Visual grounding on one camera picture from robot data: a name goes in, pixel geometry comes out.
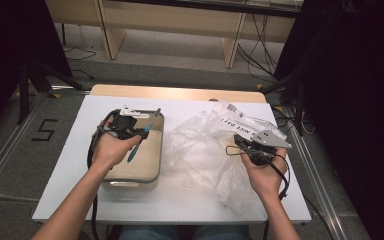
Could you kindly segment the clear smiley plastic bag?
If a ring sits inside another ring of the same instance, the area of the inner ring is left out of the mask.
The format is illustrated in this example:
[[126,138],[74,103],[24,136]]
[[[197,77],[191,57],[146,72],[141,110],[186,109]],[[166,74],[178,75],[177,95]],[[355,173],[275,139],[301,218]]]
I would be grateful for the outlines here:
[[235,134],[251,141],[254,134],[265,130],[286,140],[271,122],[249,117],[235,105],[220,101],[169,133],[168,165],[184,172],[185,185],[215,191],[224,205],[242,215],[252,202],[253,190],[240,155],[228,156],[225,148],[237,146]]

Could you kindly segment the black metal stand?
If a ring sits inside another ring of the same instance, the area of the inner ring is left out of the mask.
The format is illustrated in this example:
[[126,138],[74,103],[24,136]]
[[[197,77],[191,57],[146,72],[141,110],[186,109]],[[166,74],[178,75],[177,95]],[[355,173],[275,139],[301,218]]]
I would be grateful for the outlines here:
[[285,88],[284,93],[280,97],[282,102],[291,102],[295,101],[295,117],[294,117],[294,126],[300,136],[303,135],[302,127],[302,117],[304,110],[304,86],[302,83],[302,77],[300,73],[294,71],[285,78],[279,80],[275,84],[262,87],[259,89],[259,92],[263,95],[269,94],[275,90],[280,89],[281,87]]

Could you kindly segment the person's left hand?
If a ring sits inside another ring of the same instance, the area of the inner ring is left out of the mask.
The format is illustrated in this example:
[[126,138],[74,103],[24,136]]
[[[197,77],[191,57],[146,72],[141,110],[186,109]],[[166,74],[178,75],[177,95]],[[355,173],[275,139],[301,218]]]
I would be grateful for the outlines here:
[[109,171],[113,166],[119,164],[140,140],[140,136],[120,140],[109,133],[102,134],[94,149],[92,167]]

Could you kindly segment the white board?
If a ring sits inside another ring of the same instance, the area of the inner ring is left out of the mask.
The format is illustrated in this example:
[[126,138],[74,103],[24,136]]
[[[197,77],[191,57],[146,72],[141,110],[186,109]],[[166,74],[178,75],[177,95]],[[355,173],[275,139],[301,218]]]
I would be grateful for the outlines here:
[[[77,114],[55,169],[33,214],[44,222],[87,171],[87,151],[100,121],[112,110],[128,106],[139,111],[162,110],[164,131],[172,131],[194,115],[214,106],[210,101],[87,96]],[[179,170],[163,168],[148,189],[105,186],[98,191],[97,221],[114,224],[250,224],[267,220],[258,197],[238,215],[216,193],[200,186],[186,186]]]

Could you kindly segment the metal floor rail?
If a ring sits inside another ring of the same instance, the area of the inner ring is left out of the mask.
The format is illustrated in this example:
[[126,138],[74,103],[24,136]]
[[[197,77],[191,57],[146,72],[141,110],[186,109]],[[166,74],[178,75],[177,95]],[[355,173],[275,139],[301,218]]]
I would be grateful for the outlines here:
[[311,186],[319,204],[319,216],[323,219],[333,240],[349,240],[335,207],[330,200],[320,174],[307,147],[304,138],[298,133],[300,123],[288,123],[291,136],[306,169]]
[[5,144],[0,150],[0,174],[4,169],[7,162],[12,157],[14,151],[18,147],[22,138],[26,134],[28,128],[32,124],[35,119],[38,110],[43,106],[46,99],[49,98],[49,94],[38,94],[33,100],[32,106],[30,108],[30,112],[27,114],[25,119],[17,124],[15,129],[12,131],[8,140],[5,141]]

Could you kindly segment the black curtain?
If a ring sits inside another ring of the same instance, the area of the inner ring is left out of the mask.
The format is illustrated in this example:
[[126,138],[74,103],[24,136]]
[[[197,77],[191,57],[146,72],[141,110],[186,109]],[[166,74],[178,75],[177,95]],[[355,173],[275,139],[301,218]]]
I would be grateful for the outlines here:
[[0,0],[0,112],[30,59],[71,74],[45,0]]
[[384,240],[384,0],[303,0],[276,75],[289,75],[318,31],[304,105],[371,240]]

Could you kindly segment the light wooden table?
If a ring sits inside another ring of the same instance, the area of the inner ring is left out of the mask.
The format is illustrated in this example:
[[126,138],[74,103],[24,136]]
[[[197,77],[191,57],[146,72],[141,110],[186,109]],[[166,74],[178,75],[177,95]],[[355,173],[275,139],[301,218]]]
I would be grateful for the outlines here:
[[260,92],[193,89],[175,87],[130,86],[96,84],[90,91],[91,95],[158,98],[172,100],[200,100],[226,99],[230,102],[265,103],[266,98]]

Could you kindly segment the black tripod stand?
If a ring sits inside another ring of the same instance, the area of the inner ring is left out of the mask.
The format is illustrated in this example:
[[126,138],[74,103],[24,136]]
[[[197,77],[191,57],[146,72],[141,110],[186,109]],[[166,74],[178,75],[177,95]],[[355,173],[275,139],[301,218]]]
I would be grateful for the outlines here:
[[18,124],[23,123],[30,112],[28,82],[31,82],[39,93],[49,93],[51,91],[51,85],[47,80],[48,75],[56,77],[76,90],[86,90],[86,88],[76,82],[73,77],[57,71],[48,64],[37,59],[26,60],[19,66],[18,89],[20,94],[20,108]]

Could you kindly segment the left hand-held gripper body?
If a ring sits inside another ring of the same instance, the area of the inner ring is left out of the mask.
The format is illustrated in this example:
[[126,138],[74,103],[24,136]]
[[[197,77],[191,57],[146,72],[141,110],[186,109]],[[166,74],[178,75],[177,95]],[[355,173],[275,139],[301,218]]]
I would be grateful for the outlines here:
[[141,113],[128,107],[115,109],[108,116],[112,119],[108,125],[108,132],[120,140],[134,136],[134,130],[137,129],[135,125],[138,120],[150,117],[147,113]]

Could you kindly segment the person's right hand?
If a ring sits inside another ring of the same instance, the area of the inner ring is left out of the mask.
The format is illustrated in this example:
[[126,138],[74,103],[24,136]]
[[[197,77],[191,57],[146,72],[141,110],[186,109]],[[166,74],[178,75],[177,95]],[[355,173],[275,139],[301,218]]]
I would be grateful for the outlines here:
[[253,190],[260,197],[277,196],[279,198],[279,188],[282,182],[282,177],[287,171],[286,150],[277,148],[276,154],[271,163],[264,166],[253,164],[247,154],[241,154],[241,160],[247,170],[250,184]]

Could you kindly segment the light wooden desk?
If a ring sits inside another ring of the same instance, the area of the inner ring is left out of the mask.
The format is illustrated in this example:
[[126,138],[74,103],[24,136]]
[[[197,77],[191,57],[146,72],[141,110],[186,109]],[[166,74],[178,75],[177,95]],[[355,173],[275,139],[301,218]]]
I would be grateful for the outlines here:
[[219,37],[225,66],[233,65],[241,39],[256,40],[255,20],[265,23],[270,42],[284,43],[294,20],[266,13],[235,13],[160,6],[112,0],[45,0],[56,23],[94,26],[101,29],[104,49],[114,59],[128,30],[142,30]]

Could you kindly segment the beige bin with grey rim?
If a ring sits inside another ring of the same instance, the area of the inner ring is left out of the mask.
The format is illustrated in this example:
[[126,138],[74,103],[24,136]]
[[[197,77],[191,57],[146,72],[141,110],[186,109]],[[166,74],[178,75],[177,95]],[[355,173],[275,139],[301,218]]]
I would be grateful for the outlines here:
[[[145,128],[156,111],[140,110],[139,112],[150,115],[147,119],[139,119],[135,125],[136,128]],[[150,129],[148,137],[142,141],[134,159],[130,163],[127,162],[133,147],[124,159],[108,172],[102,186],[108,189],[154,188],[160,175],[163,132],[164,115],[160,113]]]

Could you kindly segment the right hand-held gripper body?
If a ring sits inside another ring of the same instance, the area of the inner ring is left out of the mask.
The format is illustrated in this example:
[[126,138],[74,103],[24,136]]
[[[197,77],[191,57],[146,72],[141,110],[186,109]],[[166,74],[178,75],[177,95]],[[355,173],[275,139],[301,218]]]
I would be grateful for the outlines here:
[[286,140],[265,130],[251,137],[250,145],[247,147],[251,162],[255,165],[266,165],[272,161],[277,148],[291,148],[292,145]]

